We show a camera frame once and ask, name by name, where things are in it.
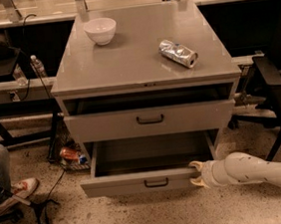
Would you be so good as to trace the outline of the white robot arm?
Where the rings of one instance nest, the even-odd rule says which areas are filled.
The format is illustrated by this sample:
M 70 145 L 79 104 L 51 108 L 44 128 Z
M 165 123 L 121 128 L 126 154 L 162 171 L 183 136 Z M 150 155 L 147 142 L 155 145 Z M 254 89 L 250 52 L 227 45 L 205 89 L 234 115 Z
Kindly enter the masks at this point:
M 281 162 L 265 161 L 243 152 L 233 152 L 224 159 L 191 161 L 200 175 L 189 181 L 195 186 L 206 188 L 230 184 L 270 183 L 281 187 Z

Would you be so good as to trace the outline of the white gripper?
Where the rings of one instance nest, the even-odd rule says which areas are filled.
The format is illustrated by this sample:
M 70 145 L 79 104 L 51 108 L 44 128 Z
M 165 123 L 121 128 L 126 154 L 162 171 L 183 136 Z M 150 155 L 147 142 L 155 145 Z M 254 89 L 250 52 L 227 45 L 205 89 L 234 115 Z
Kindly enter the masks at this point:
M 201 172 L 201 177 L 190 178 L 191 184 L 208 188 L 221 187 L 227 185 L 229 179 L 227 178 L 226 169 L 224 168 L 224 160 L 209 160 L 206 162 L 202 161 L 191 161 L 188 164 L 189 167 L 194 167 L 198 172 Z

